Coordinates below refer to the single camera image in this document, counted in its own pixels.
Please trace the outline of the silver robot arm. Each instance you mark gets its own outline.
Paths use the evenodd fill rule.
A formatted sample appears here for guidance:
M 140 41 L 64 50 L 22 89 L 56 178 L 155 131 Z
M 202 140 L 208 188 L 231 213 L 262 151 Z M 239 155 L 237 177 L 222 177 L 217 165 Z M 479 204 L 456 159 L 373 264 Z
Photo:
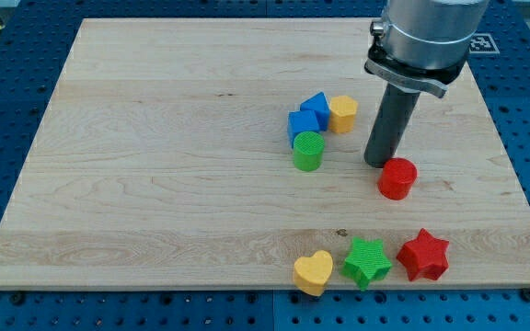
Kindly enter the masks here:
M 370 24 L 364 69 L 406 93 L 441 98 L 459 76 L 487 0 L 388 0 Z

